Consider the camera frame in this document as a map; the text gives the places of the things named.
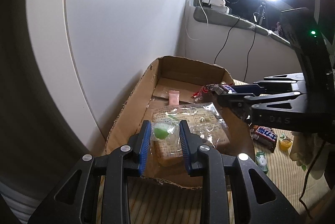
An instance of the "gray window ledge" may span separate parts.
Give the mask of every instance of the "gray window ledge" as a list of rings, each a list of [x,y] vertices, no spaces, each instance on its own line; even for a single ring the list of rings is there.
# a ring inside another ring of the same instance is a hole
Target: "gray window ledge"
[[[223,25],[223,26],[230,26],[231,27],[238,20],[238,17],[236,17],[236,16],[228,15],[228,14],[222,14],[222,13],[219,13],[219,12],[217,12],[215,10],[212,10],[210,8],[207,8],[207,7],[204,7],[204,10],[206,12],[209,24],[216,24],[216,25]],[[195,7],[195,10],[194,10],[194,13],[193,13],[193,18],[197,22],[203,22],[203,23],[207,22],[206,17],[204,15],[201,7],[199,7],[199,6]],[[237,25],[235,25],[235,28],[255,31],[255,24],[252,23],[252,22],[249,22],[247,20],[240,19],[238,21]],[[261,34],[263,36],[269,36],[272,39],[274,39],[275,41],[278,41],[278,42],[292,48],[291,44],[286,39],[283,39],[282,37],[280,37],[277,34],[275,34],[274,32],[272,32],[271,30],[267,30],[267,29],[265,29],[265,28],[263,28],[259,25],[257,25],[256,33]]]

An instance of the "white device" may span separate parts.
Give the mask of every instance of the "white device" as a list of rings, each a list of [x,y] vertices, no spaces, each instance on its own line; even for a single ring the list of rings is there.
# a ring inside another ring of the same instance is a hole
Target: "white device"
[[[226,7],[225,0],[202,0],[203,3],[210,4],[211,9],[216,10],[223,14],[229,13],[229,7]]]

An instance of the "light stand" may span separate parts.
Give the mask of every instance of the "light stand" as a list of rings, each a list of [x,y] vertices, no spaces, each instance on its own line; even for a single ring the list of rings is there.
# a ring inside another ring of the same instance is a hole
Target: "light stand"
[[[266,19],[266,17],[265,17],[265,12],[266,12],[265,5],[266,5],[266,0],[262,0],[261,5],[257,9],[257,11],[253,14],[255,24],[257,24],[259,26],[262,26],[263,19]]]

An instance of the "striped fabric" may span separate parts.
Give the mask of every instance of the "striped fabric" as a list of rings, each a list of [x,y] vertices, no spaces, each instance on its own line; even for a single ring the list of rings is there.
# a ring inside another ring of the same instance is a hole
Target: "striped fabric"
[[[246,84],[237,80],[234,80],[234,83],[235,85]],[[274,132],[277,134],[277,136],[280,136],[282,133],[284,133],[293,140],[293,135],[290,131],[274,129]],[[259,145],[257,141],[255,141],[254,144],[255,152],[265,152],[265,157],[269,168],[268,177],[286,196],[286,198],[298,211],[298,213],[302,213],[304,211],[304,207],[298,199],[303,190],[307,171],[304,171],[290,159],[289,153],[291,152],[291,148],[284,152],[280,150],[279,145],[277,144],[274,153],[271,153],[269,150],[264,148],[264,146]],[[309,176],[303,201],[306,203],[307,207],[310,207],[320,198],[322,198],[329,190],[330,189],[324,176],[322,176],[319,180],[315,180]]]
[[[101,193],[97,223],[101,223]],[[129,209],[132,224],[199,224],[201,189],[180,188],[142,178],[128,179]],[[230,223],[234,223],[232,194],[228,192]]]
[[[243,82],[235,80],[236,85]],[[291,132],[274,129],[280,136],[285,133],[293,138]],[[304,207],[298,201],[303,189],[306,172],[289,158],[290,149],[283,152],[277,147],[274,153],[255,142],[255,152],[264,151],[268,163],[268,176],[279,190],[302,213]],[[104,178],[101,181],[97,223],[101,223],[101,204]],[[304,195],[308,207],[316,203],[328,191],[326,179],[309,178]],[[162,184],[155,180],[142,178],[128,179],[129,208],[132,224],[199,224],[201,212],[201,190],[186,189],[175,185]],[[234,224],[232,194],[228,192],[230,224]]]

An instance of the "cardboard flap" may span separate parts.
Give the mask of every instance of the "cardboard flap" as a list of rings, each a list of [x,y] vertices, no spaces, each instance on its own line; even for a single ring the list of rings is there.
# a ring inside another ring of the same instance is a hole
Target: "cardboard flap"
[[[114,122],[107,138],[105,153],[111,153],[115,148],[128,142],[141,124],[152,93],[157,84],[159,61],[156,59],[147,68],[142,78],[135,86],[123,109]]]
[[[172,56],[161,58],[161,62],[161,77],[164,78],[200,86],[220,83],[222,80],[232,83],[229,73],[217,65]]]

